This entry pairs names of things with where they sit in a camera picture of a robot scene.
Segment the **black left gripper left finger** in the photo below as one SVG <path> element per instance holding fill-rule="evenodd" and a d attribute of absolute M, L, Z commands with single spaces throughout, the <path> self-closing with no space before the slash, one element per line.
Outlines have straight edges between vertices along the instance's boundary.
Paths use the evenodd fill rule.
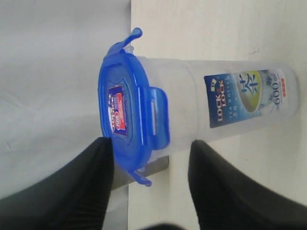
<path fill-rule="evenodd" d="M 112 141 L 98 138 L 58 171 L 0 200 L 2 230 L 100 230 L 114 179 Z"/>

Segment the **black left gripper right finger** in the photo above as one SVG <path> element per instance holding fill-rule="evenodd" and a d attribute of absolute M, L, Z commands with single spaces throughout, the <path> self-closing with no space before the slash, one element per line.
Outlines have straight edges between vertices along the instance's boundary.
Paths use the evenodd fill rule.
<path fill-rule="evenodd" d="M 188 182 L 201 230 L 305 230 L 307 207 L 257 183 L 202 140 L 191 144 Z"/>

